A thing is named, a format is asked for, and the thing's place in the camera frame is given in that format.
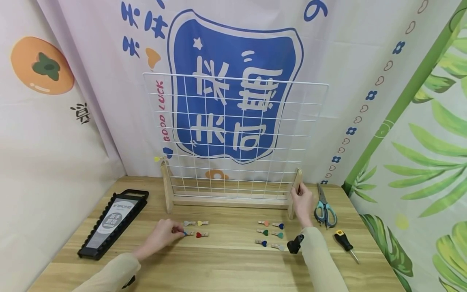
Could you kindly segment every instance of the blue logo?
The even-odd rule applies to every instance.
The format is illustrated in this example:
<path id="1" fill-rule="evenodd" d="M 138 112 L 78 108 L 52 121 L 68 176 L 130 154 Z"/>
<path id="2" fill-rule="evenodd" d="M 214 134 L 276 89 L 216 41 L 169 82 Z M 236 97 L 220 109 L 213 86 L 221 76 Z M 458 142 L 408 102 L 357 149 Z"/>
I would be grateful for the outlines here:
<path id="1" fill-rule="evenodd" d="M 303 61 L 296 30 L 233 28 L 189 9 L 171 23 L 167 49 L 171 73 L 200 76 L 172 78 L 177 146 L 240 164 L 271 154 L 291 88 L 273 80 L 293 81 Z"/>

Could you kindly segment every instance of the beige sleeve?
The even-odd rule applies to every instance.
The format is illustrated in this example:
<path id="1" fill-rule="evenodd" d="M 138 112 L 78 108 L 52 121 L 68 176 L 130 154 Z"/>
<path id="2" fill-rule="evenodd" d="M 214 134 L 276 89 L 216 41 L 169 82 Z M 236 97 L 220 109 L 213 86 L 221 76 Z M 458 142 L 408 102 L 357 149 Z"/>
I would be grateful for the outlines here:
<path id="1" fill-rule="evenodd" d="M 125 286 L 141 268 L 131 253 L 124 253 L 111 260 L 99 273 L 81 284 L 73 292 L 115 292 Z"/>
<path id="2" fill-rule="evenodd" d="M 316 227 L 302 230 L 301 249 L 315 292 L 348 292 L 346 283 L 327 249 L 326 240 Z"/>

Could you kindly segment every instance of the hand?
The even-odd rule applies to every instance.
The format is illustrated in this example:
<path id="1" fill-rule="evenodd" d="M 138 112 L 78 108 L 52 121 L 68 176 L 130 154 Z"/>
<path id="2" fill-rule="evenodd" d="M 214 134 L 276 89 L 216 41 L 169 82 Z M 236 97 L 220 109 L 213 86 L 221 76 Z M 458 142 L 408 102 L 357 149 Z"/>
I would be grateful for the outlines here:
<path id="1" fill-rule="evenodd" d="M 170 219 L 160 219 L 146 241 L 133 251 L 133 255 L 142 261 L 160 251 L 175 240 L 185 236 L 183 225 Z"/>
<path id="2" fill-rule="evenodd" d="M 311 208 L 313 206 L 312 192 L 305 186 L 304 183 L 300 183 L 300 186 L 298 187 L 298 192 L 293 187 L 290 190 L 290 195 L 292 196 L 295 214 L 297 215 L 297 218 L 300 221 L 302 228 L 313 227 L 313 224 L 311 223 L 310 219 Z"/>

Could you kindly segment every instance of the black tool holder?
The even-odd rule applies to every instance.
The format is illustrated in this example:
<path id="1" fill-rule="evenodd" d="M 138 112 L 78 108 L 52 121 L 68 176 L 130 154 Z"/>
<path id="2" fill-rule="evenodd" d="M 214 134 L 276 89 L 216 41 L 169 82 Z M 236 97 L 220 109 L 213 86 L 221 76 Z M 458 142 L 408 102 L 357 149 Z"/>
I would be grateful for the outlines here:
<path id="1" fill-rule="evenodd" d="M 295 237 L 294 240 L 291 240 L 287 243 L 287 248 L 291 254 L 297 254 L 300 250 L 300 243 L 302 243 L 305 236 L 303 234 L 299 234 Z"/>
<path id="2" fill-rule="evenodd" d="M 121 194 L 113 193 L 112 198 L 108 202 L 106 208 L 102 212 L 102 215 L 94 225 L 91 233 L 86 238 L 85 242 L 81 246 L 81 249 L 78 251 L 79 257 L 90 258 L 94 260 L 99 260 L 102 256 L 109 250 L 113 243 L 120 237 L 120 235 L 127 229 L 130 223 L 136 218 L 136 216 L 141 212 L 141 210 L 148 203 L 147 199 L 149 192 L 140 191 L 140 190 L 125 190 Z M 134 207 L 130 212 L 122 219 L 122 221 L 115 227 L 115 229 L 107 236 L 107 238 L 101 243 L 98 248 L 87 247 L 89 240 L 96 233 L 97 229 L 101 225 L 102 221 L 106 218 L 108 211 L 114 204 L 116 199 L 122 200 L 132 200 L 136 201 Z"/>

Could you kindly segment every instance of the person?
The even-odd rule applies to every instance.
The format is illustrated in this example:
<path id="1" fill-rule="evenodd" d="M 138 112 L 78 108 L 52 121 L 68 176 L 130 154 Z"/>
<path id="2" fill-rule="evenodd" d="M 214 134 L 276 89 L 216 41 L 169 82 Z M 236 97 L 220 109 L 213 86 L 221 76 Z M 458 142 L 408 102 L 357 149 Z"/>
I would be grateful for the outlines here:
<path id="1" fill-rule="evenodd" d="M 347 286 L 329 254 L 323 235 L 311 222 L 310 215 L 314 206 L 313 194 L 303 183 L 300 183 L 298 190 L 292 188 L 290 195 L 295 214 L 303 229 L 304 239 L 300 245 L 314 291 L 347 292 Z M 170 219 L 159 220 L 143 244 L 133 252 L 120 254 L 111 260 L 100 272 L 73 292 L 120 290 L 136 275 L 141 268 L 140 262 L 182 237 L 184 237 L 184 228 L 181 223 Z"/>

